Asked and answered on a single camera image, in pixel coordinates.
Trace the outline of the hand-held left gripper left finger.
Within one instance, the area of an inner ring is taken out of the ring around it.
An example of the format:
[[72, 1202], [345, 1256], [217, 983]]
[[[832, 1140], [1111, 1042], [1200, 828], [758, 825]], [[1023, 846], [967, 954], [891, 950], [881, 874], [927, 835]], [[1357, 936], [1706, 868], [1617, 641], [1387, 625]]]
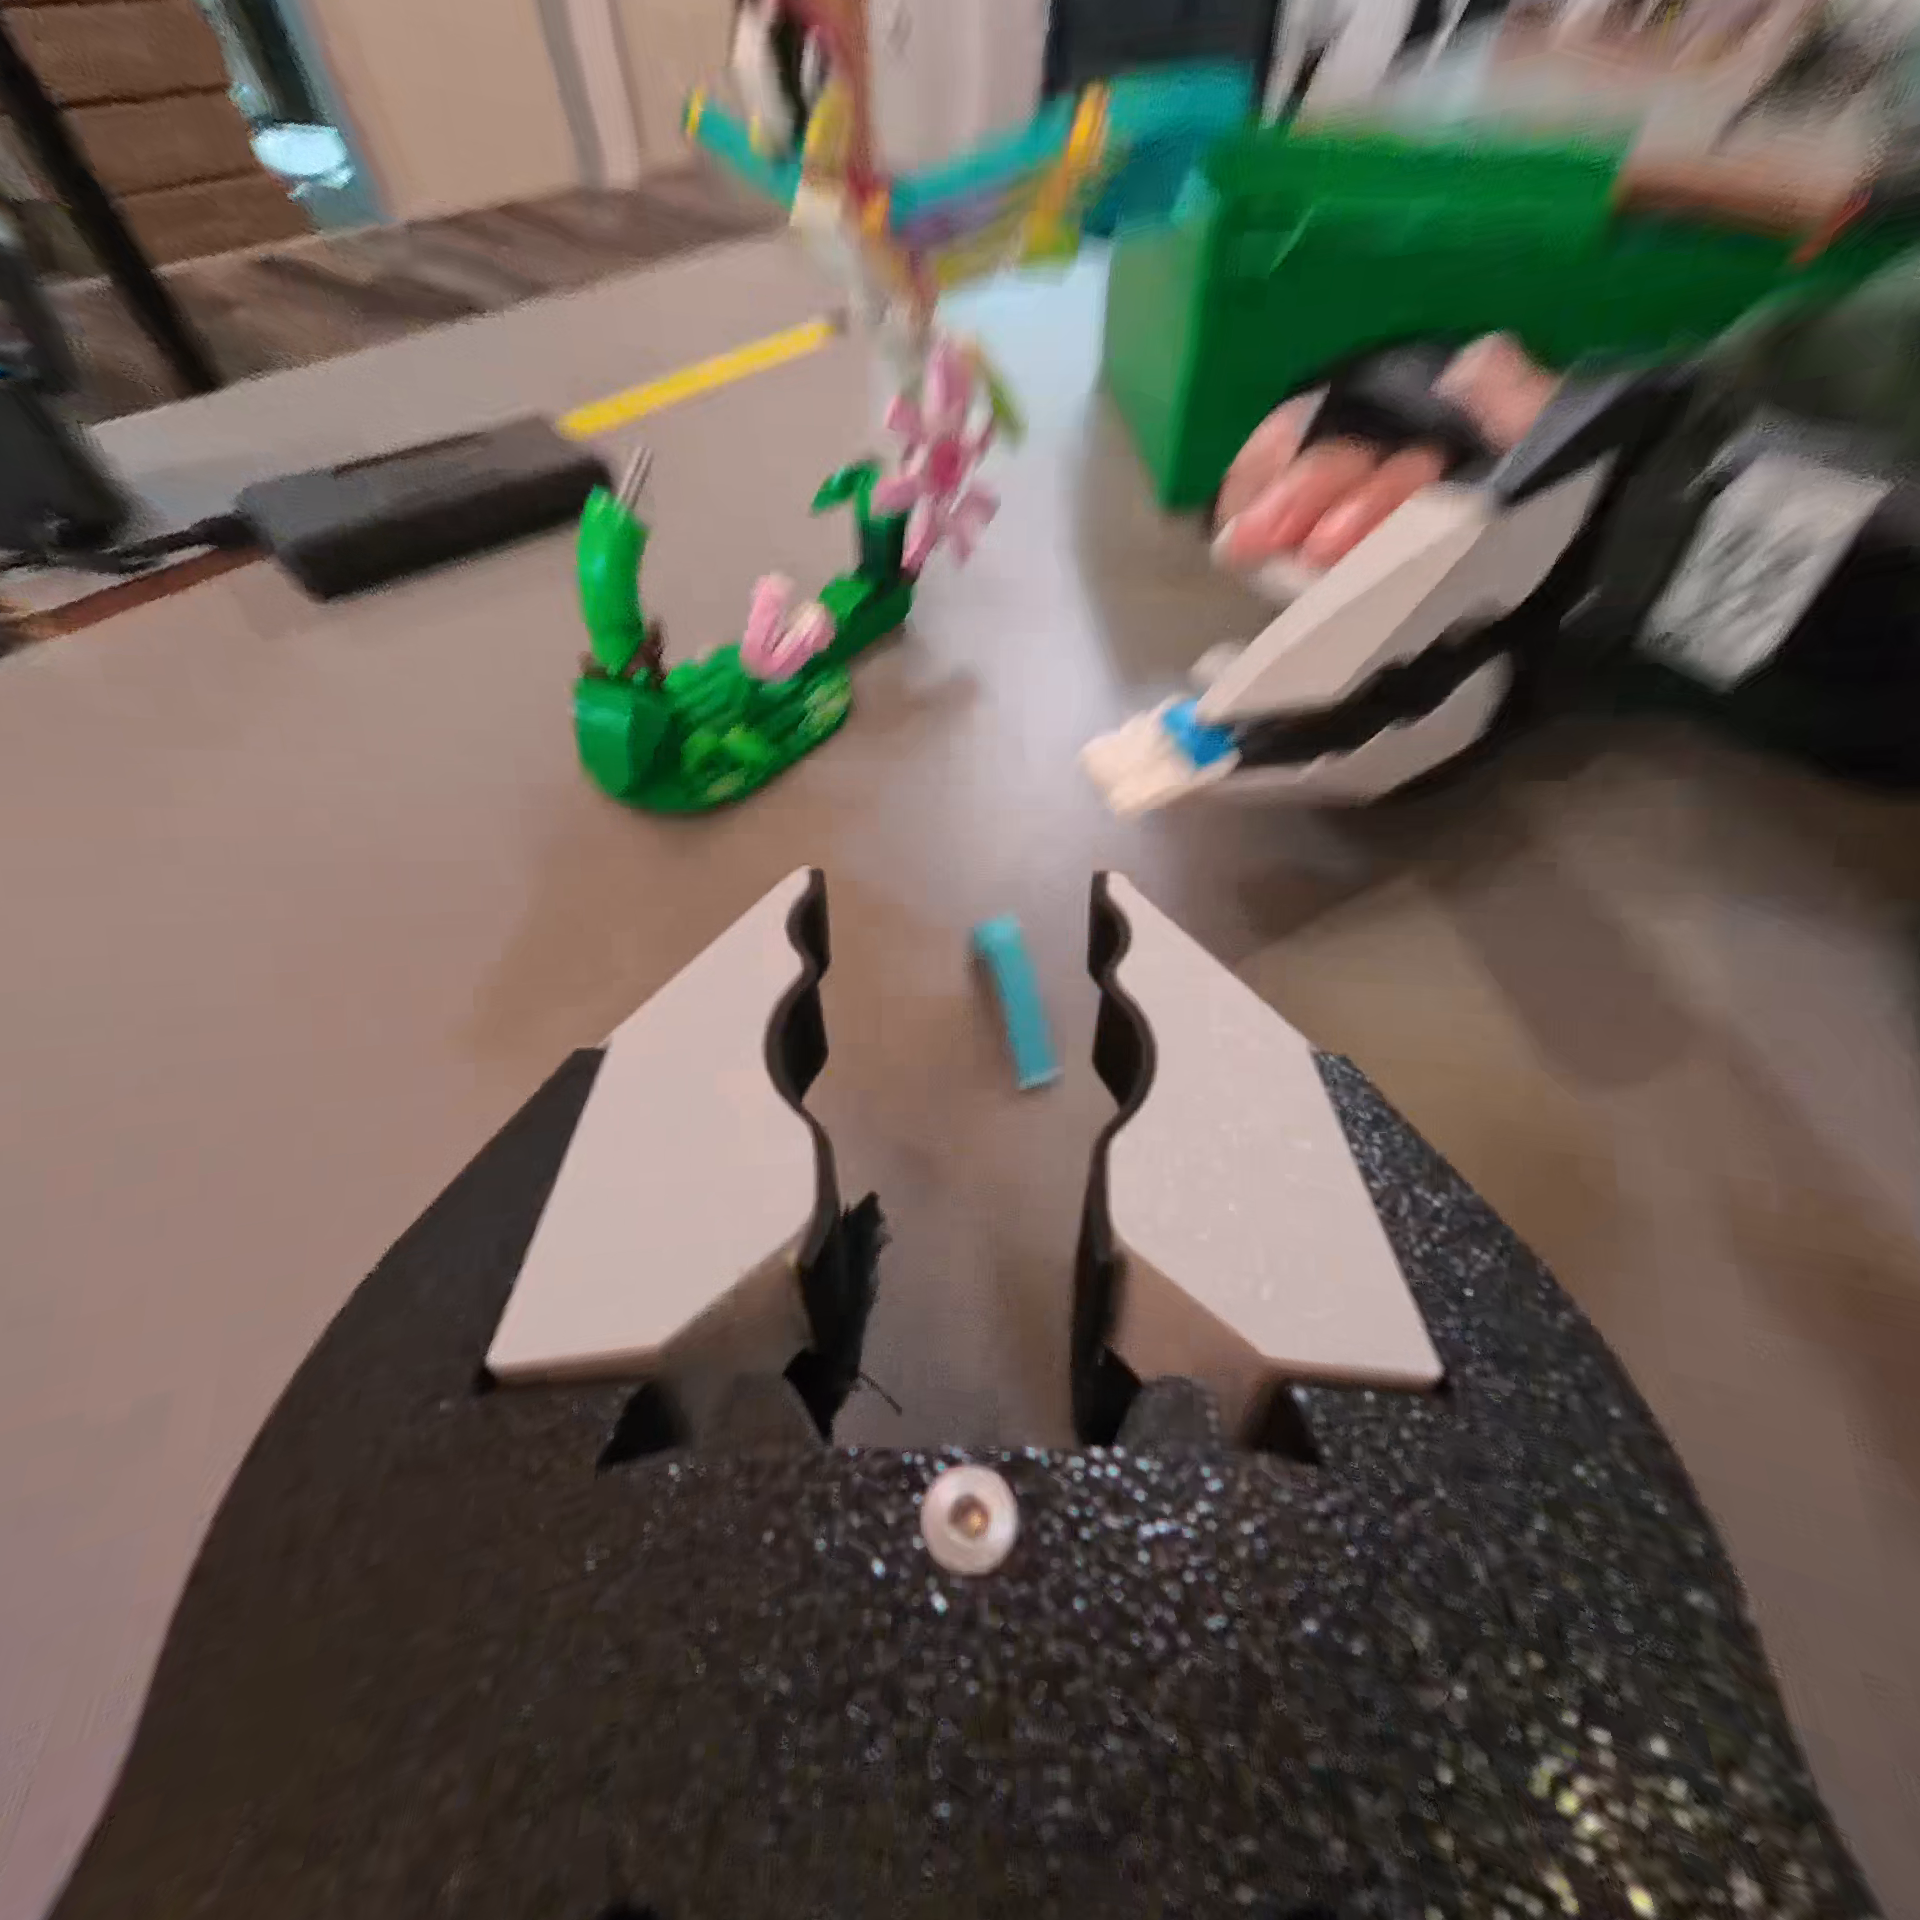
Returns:
[[804, 1095], [827, 886], [796, 870], [609, 1034], [484, 1366], [501, 1388], [781, 1374], [837, 1179]]

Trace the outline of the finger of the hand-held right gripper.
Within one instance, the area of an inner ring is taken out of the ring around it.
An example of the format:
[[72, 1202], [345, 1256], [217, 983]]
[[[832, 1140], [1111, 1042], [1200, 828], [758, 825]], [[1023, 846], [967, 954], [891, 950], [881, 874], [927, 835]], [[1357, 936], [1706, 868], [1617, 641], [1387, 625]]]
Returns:
[[1233, 728], [1334, 707], [1447, 634], [1515, 614], [1572, 549], [1614, 469], [1606, 453], [1523, 500], [1489, 483], [1412, 495], [1242, 648], [1198, 698], [1200, 721]]
[[1308, 812], [1390, 804], [1488, 749], [1520, 694], [1511, 648], [1439, 648], [1327, 711], [1242, 728], [1242, 797]]

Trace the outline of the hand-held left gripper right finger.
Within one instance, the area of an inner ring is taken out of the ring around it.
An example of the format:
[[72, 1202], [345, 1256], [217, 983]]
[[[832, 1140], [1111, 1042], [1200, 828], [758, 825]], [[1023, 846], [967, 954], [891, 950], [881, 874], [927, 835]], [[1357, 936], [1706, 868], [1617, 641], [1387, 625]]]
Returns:
[[1092, 877], [1092, 1145], [1071, 1417], [1149, 1384], [1268, 1424], [1285, 1388], [1432, 1393], [1445, 1368], [1316, 1049], [1118, 874]]

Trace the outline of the white and blue lego piece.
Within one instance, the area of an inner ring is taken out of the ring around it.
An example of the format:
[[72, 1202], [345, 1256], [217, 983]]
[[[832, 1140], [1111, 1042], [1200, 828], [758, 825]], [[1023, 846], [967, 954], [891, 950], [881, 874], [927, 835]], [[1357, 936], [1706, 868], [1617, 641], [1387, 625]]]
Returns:
[[1209, 721], [1200, 694], [1165, 700], [1100, 732], [1079, 749], [1076, 767], [1118, 824], [1240, 789], [1251, 778], [1235, 728]]

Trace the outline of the teal lego piece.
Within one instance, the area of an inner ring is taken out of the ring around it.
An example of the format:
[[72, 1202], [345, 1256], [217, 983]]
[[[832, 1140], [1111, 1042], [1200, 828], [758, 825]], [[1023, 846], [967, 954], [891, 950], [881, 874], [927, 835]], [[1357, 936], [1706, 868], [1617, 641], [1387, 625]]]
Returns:
[[1018, 918], [991, 918], [971, 931], [971, 954], [1002, 1021], [1018, 1092], [1042, 1092], [1061, 1077], [1039, 968]]

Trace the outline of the green lego box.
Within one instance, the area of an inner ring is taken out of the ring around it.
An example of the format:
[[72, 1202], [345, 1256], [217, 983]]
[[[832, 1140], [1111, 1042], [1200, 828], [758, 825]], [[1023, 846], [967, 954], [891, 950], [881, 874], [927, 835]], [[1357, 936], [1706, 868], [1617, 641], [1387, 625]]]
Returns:
[[1815, 19], [1746, 69], [1496, 37], [1378, 108], [1228, 139], [1114, 243], [1102, 386], [1165, 512], [1348, 362], [1507, 331], [1548, 366], [1667, 357], [1915, 240], [1915, 22]]

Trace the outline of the green lego plant model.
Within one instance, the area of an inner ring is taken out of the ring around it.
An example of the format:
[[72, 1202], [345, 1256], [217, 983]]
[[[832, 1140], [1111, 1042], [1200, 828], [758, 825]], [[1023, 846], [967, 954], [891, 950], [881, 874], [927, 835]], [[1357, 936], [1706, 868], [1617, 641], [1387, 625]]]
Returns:
[[842, 728], [851, 663], [906, 625], [941, 553], [973, 550], [998, 507], [986, 458], [1024, 431], [986, 353], [938, 322], [929, 260], [896, 234], [876, 146], [868, 10], [737, 4], [731, 68], [752, 152], [794, 167], [789, 224], [891, 372], [884, 431], [893, 453], [835, 469], [812, 495], [812, 514], [851, 517], [848, 572], [815, 595], [761, 575], [739, 638], [683, 661], [667, 660], [643, 596], [651, 452], [639, 447], [614, 483], [589, 491], [575, 536], [588, 636], [575, 748], [602, 794], [644, 812], [744, 801]]

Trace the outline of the person's right hand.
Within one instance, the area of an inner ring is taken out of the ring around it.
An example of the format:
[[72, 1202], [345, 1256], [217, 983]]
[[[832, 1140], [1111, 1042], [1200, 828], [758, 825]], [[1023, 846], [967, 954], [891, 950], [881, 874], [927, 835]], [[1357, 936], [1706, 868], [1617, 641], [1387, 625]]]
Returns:
[[1489, 335], [1454, 353], [1417, 407], [1438, 434], [1414, 436], [1329, 388], [1289, 397], [1228, 469], [1213, 562], [1239, 578], [1277, 562], [1330, 569], [1417, 493], [1521, 445], [1561, 385], [1515, 338]]

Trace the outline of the black power adapter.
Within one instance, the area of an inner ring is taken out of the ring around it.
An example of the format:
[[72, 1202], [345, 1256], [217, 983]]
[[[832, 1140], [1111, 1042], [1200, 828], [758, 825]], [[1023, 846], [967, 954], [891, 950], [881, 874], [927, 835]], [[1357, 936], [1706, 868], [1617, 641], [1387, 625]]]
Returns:
[[232, 512], [253, 549], [330, 603], [563, 529], [610, 485], [601, 455], [519, 417], [264, 478]]

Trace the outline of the yellow tape strip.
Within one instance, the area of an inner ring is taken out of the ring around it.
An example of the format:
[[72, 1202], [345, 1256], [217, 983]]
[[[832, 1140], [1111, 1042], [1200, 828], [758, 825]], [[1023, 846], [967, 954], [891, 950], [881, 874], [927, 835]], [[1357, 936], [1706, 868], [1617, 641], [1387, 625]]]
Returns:
[[686, 403], [726, 393], [750, 381], [801, 363], [843, 336], [842, 316], [822, 316], [781, 327], [735, 349], [714, 353], [610, 397], [582, 403], [555, 427], [573, 444], [609, 436]]

